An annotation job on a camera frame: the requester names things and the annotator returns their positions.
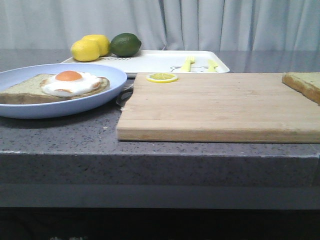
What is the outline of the yellow plastic knife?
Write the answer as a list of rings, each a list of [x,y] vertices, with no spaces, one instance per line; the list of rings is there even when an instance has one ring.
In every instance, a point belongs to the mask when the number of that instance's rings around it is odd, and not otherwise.
[[[218,71],[217,71],[217,68],[219,67],[219,65],[218,65],[214,60],[209,59],[209,60],[207,61],[207,63],[208,63],[208,69],[207,69],[207,71],[208,71],[209,73],[217,73],[217,72],[218,72]]]

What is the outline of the fried egg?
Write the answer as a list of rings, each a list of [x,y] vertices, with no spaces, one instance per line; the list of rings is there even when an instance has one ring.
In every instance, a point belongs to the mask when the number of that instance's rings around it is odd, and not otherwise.
[[[47,95],[71,98],[92,95],[109,85],[110,82],[105,77],[95,76],[89,72],[66,70],[43,80],[40,88]]]

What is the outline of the white curtain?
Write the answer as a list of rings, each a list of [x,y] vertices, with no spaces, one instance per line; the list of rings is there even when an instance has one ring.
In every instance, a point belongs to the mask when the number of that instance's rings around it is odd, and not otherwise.
[[[145,50],[317,51],[317,0],[3,0],[3,49],[67,49],[85,35]]]

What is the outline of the rear yellow lemon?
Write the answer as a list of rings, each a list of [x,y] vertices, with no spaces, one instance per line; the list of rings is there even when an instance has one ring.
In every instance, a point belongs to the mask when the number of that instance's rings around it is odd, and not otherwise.
[[[110,52],[110,41],[109,39],[103,34],[90,34],[85,35],[83,40],[91,40],[98,43],[100,56],[104,57],[109,54]]]

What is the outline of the green lime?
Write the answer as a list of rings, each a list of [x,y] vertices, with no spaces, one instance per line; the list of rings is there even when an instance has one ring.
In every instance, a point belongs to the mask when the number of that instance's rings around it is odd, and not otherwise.
[[[115,36],[109,45],[110,52],[118,57],[132,57],[138,53],[141,40],[133,33],[121,33]]]

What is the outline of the yellow plastic fork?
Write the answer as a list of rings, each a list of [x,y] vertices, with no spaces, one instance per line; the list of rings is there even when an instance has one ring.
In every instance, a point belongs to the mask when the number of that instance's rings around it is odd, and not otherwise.
[[[182,67],[180,68],[180,71],[183,73],[188,73],[191,71],[191,66],[195,62],[195,57],[194,56],[187,56],[186,59],[184,60],[184,63]]]

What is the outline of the front yellow lemon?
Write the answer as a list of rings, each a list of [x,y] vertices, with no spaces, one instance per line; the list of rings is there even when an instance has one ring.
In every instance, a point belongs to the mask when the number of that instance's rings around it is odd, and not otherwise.
[[[99,44],[94,40],[81,39],[70,48],[73,58],[80,62],[95,61],[100,57]]]

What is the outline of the light blue round plate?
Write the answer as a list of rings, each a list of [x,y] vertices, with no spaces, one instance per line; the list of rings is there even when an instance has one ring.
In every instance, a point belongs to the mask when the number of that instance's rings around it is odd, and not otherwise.
[[[94,95],[65,101],[39,104],[1,104],[0,115],[14,119],[45,119],[82,113],[117,97],[127,81],[127,74],[112,66],[91,63],[52,63],[1,72],[0,90],[3,91],[38,74],[58,74],[66,70],[106,77],[110,82],[110,87]]]

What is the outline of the wooden cutting board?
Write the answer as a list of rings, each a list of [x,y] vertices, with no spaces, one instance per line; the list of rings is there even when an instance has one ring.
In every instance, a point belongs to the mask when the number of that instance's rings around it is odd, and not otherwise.
[[[138,73],[116,132],[132,141],[318,143],[320,107],[281,73],[179,73],[170,83]]]

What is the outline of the yellow lemon slice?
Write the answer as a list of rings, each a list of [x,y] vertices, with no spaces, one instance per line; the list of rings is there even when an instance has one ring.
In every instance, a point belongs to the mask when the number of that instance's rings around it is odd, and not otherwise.
[[[178,79],[176,74],[167,72],[152,73],[146,76],[146,80],[152,83],[171,83]]]

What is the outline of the white bear tray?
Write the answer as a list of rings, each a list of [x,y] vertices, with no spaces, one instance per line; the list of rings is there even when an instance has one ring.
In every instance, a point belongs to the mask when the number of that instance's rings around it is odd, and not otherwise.
[[[195,62],[191,65],[192,73],[209,73],[209,59],[219,65],[217,72],[210,73],[230,72],[230,69],[213,52],[199,50],[141,50],[133,57],[118,57],[112,54],[89,62],[80,62],[70,57],[63,63],[86,65],[86,71],[89,70],[89,65],[114,68],[126,73],[129,78],[133,78],[138,73],[179,73],[188,56],[195,58]]]

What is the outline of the bread slice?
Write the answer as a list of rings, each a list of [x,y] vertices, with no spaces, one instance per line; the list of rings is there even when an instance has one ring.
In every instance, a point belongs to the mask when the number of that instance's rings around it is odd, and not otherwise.
[[[53,103],[60,101],[67,101],[72,99],[83,98],[91,95],[95,95],[107,90],[106,87],[101,90],[97,90],[94,94],[86,94],[76,97],[57,97],[45,94],[42,92],[40,84],[43,80],[52,77],[55,74],[38,74],[25,81],[17,83],[0,92],[0,103],[9,105],[24,105],[24,104],[42,104]]]
[[[319,72],[287,72],[282,75],[282,83],[320,104]]]

